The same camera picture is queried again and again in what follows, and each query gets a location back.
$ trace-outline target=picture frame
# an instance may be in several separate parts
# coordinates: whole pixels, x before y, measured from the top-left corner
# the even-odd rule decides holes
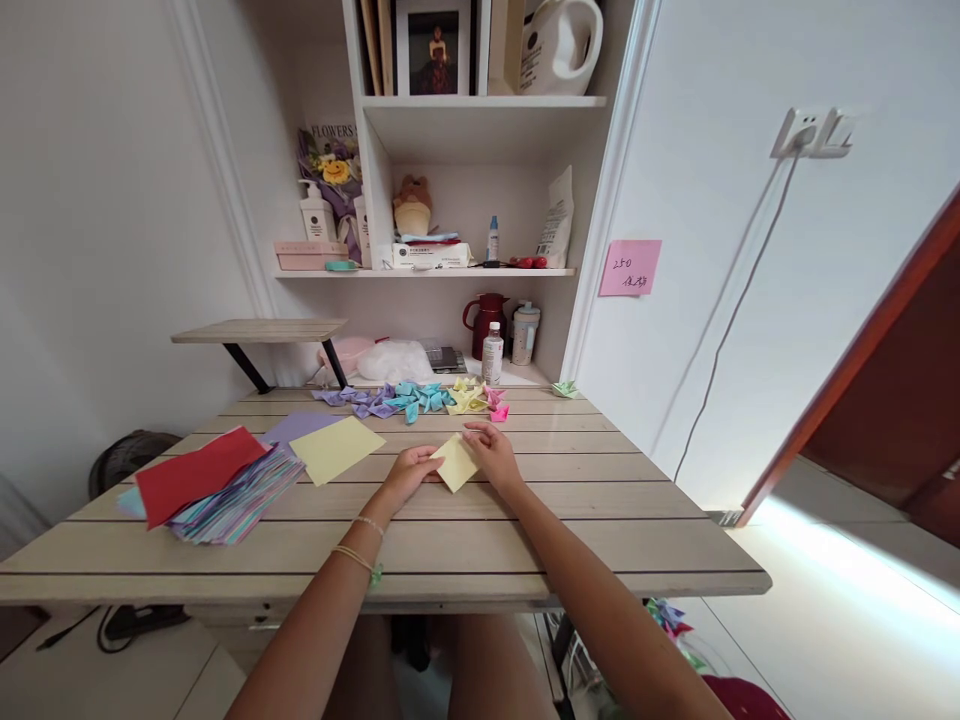
[[[397,95],[469,95],[471,0],[396,0]]]

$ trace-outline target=red origami paper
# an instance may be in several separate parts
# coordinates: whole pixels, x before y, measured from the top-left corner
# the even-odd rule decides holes
[[[190,503],[223,490],[267,450],[246,428],[231,430],[204,447],[136,475],[147,530],[163,525]]]

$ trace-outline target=wrist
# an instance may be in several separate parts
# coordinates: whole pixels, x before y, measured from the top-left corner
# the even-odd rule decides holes
[[[403,502],[398,494],[389,487],[381,485],[373,494],[373,497],[363,506],[360,514],[386,529],[401,507],[403,507]]]
[[[504,474],[495,482],[491,481],[491,484],[508,505],[510,505],[513,499],[518,497],[520,493],[529,489],[523,481],[523,478],[520,477],[519,474],[514,473]]]

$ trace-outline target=red thermos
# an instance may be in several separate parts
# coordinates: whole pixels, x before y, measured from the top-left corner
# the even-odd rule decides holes
[[[463,309],[463,324],[467,330],[473,330],[473,359],[483,360],[483,340],[490,334],[490,323],[500,323],[500,336],[507,337],[507,316],[503,314],[503,304],[510,298],[498,293],[484,293],[477,295],[478,300],[471,300]],[[473,321],[467,324],[467,313],[474,305],[480,306],[480,312]]]

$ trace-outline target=bracelet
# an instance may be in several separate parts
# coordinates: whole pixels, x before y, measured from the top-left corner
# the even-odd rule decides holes
[[[380,527],[379,525],[377,525],[377,524],[376,524],[373,520],[371,520],[370,518],[365,518],[363,515],[357,515],[357,517],[355,517],[355,518],[353,519],[353,522],[365,522],[367,525],[369,525],[369,526],[372,527],[374,530],[376,530],[378,533],[380,533],[380,537],[383,537],[383,528]]]
[[[373,566],[370,565],[370,563],[368,563],[366,560],[360,557],[360,554],[356,550],[354,550],[353,548],[348,548],[346,545],[336,545],[334,546],[333,550],[331,550],[330,552],[332,553],[338,552],[338,553],[341,553],[342,555],[346,555],[348,558],[350,558],[354,562],[362,565],[363,568],[370,573],[371,588],[375,588],[380,583],[380,578],[383,577],[383,563],[379,563],[377,567],[374,568]]]

